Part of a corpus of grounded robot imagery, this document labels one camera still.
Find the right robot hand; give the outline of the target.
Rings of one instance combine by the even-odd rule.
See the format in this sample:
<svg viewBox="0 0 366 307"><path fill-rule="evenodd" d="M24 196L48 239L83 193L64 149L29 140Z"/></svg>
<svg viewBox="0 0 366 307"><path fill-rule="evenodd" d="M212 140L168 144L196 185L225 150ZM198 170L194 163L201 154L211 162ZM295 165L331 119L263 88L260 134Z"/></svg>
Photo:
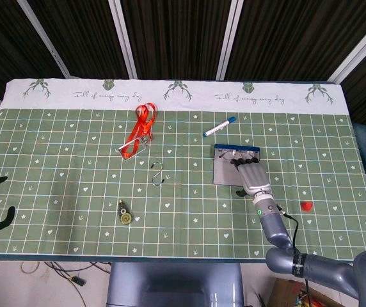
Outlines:
<svg viewBox="0 0 366 307"><path fill-rule="evenodd" d="M256 157L232 159L230 163L238 171L243 185L242 190L235 192L238 197L245 197L246 195L255 197L258 193L272 194L269 176Z"/></svg>

